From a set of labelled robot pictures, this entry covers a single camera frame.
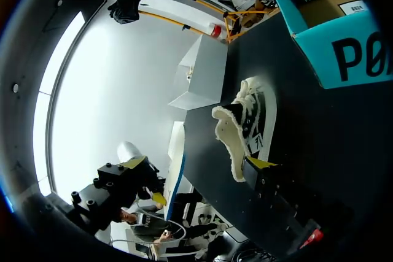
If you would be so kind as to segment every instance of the white cardboard box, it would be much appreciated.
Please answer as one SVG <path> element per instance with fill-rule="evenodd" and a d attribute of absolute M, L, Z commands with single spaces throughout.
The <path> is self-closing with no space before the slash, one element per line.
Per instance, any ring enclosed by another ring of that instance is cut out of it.
<path fill-rule="evenodd" d="M 210 106 L 221 101 L 227 63 L 226 44 L 201 35 L 177 67 L 170 106 L 184 110 Z M 190 81 L 187 73 L 193 68 Z"/>

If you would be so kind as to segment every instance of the white cylinder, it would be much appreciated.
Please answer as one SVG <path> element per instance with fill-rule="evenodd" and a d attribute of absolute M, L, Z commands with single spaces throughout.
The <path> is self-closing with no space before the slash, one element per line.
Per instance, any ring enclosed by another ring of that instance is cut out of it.
<path fill-rule="evenodd" d="M 123 141 L 117 147 L 117 156 L 121 163 L 126 163 L 131 159 L 140 158 L 143 155 L 131 142 Z"/>

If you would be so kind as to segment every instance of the red object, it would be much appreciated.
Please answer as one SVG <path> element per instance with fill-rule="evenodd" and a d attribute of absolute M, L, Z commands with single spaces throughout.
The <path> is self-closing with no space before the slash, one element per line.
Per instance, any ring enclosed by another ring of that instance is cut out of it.
<path fill-rule="evenodd" d="M 219 25 L 214 25 L 213 32 L 211 33 L 211 36 L 214 38 L 217 38 L 221 34 L 222 28 Z"/>
<path fill-rule="evenodd" d="M 315 229 L 312 235 L 308 237 L 307 241 L 305 241 L 305 243 L 300 248 L 303 248 L 312 242 L 319 242 L 323 237 L 324 234 L 319 229 Z"/>

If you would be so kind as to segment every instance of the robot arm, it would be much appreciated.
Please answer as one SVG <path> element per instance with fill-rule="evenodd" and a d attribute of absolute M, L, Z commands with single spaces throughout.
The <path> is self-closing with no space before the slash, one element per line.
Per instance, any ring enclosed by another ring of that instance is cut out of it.
<path fill-rule="evenodd" d="M 122 207 L 130 207 L 137 195 L 165 205 L 165 180 L 157 177 L 158 172 L 146 156 L 118 165 L 107 163 L 98 169 L 93 184 L 71 193 L 72 205 L 57 202 L 56 206 L 84 231 L 95 234 L 106 229 Z"/>

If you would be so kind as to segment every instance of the yellow tab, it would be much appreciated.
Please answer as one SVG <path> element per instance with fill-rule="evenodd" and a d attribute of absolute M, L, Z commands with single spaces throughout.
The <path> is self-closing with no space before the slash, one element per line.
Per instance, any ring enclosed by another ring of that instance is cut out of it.
<path fill-rule="evenodd" d="M 132 159 L 127 161 L 126 163 L 122 163 L 122 165 L 126 168 L 134 169 L 137 165 L 141 164 L 146 156 L 142 156 L 138 159 Z"/>
<path fill-rule="evenodd" d="M 258 160 L 255 158 L 252 158 L 250 156 L 246 157 L 252 164 L 254 164 L 255 166 L 257 166 L 259 169 L 263 169 L 263 168 L 267 168 L 269 166 L 277 166 L 277 164 L 273 164 L 273 163 L 269 163 L 269 162 L 265 162 L 262 160 Z"/>
<path fill-rule="evenodd" d="M 152 200 L 158 202 L 161 205 L 166 206 L 166 199 L 161 193 L 154 193 L 152 196 Z"/>

